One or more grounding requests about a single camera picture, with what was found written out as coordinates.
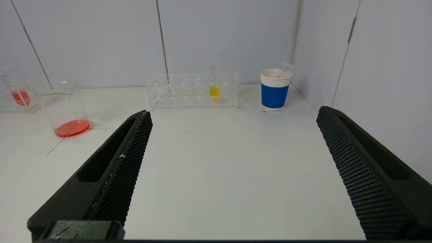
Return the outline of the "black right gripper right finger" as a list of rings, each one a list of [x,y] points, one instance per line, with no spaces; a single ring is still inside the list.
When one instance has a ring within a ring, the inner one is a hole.
[[[339,110],[317,125],[367,240],[430,241],[432,186]]]

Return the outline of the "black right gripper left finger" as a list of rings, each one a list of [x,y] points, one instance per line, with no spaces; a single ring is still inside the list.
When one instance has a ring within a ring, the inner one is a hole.
[[[153,123],[128,117],[29,219],[33,241],[122,240]]]

